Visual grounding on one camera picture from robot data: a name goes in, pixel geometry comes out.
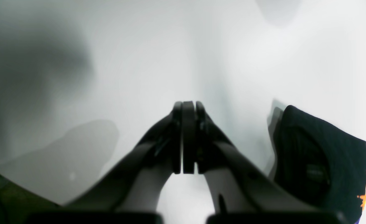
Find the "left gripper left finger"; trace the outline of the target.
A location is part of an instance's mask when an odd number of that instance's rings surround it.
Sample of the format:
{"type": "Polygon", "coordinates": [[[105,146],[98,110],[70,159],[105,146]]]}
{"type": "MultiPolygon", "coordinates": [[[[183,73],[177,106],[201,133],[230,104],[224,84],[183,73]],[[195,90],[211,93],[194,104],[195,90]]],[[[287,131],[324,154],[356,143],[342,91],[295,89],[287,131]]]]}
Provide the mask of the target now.
{"type": "Polygon", "coordinates": [[[31,214],[27,224],[162,224],[159,196],[181,172],[184,106],[155,123],[132,151],[93,187],[62,208],[31,214]]]}

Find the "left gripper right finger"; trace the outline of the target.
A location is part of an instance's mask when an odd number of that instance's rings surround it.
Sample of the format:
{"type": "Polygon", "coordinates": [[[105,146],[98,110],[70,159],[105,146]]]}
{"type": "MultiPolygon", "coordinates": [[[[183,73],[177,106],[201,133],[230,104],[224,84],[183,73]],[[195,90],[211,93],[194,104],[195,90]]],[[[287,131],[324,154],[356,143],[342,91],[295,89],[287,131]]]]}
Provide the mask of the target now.
{"type": "Polygon", "coordinates": [[[189,173],[206,178],[215,215],[207,224],[344,224],[341,213],[306,204],[269,178],[241,154],[212,121],[204,105],[191,103],[189,173]]]}

